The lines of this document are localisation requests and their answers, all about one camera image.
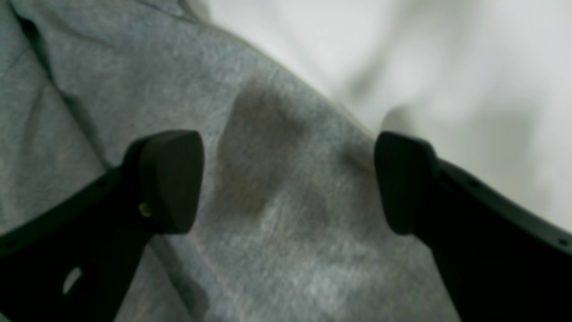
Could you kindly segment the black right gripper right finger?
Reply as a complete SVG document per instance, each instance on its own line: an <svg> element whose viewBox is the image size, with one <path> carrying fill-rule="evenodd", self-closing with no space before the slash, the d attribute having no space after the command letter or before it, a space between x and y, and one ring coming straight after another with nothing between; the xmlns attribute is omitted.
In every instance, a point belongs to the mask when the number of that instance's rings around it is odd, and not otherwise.
<svg viewBox="0 0 572 322"><path fill-rule="evenodd" d="M380 133L374 167L388 225L429 248L462 321L571 320L570 232L416 137Z"/></svg>

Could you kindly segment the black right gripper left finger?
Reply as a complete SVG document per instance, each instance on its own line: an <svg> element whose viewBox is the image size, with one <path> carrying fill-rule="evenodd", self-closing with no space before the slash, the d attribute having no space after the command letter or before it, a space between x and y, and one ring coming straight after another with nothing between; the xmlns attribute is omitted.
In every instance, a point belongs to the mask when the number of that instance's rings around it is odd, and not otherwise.
<svg viewBox="0 0 572 322"><path fill-rule="evenodd" d="M133 142L123 163L1 236L1 314L11 322L112 322L144 248L186 234L198 210L198 131Z"/></svg>

